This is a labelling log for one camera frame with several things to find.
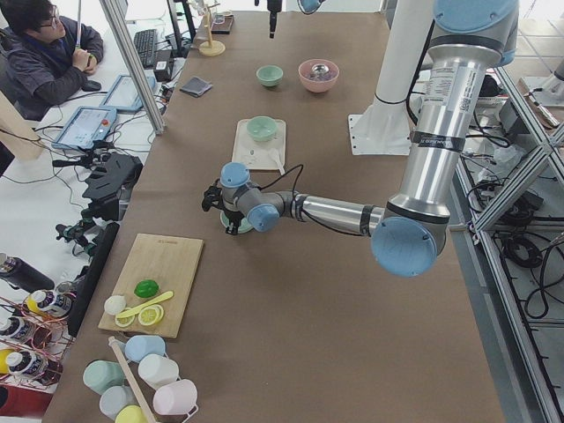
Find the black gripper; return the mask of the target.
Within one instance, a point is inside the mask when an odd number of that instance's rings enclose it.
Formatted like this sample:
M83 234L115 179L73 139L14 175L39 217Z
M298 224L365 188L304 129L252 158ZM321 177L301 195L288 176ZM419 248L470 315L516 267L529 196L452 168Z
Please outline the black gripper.
M226 216L226 233L236 234L236 218L232 212L226 211L219 179L216 179L204 192L201 207L204 212L209 212L211 208L224 212Z

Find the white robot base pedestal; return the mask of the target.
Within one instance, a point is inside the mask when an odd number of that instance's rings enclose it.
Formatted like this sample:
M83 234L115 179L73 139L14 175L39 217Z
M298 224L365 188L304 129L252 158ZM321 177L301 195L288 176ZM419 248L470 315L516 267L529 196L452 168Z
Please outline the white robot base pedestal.
M432 1L398 1L373 103L349 116L354 155L407 155L410 125L406 102L433 23Z

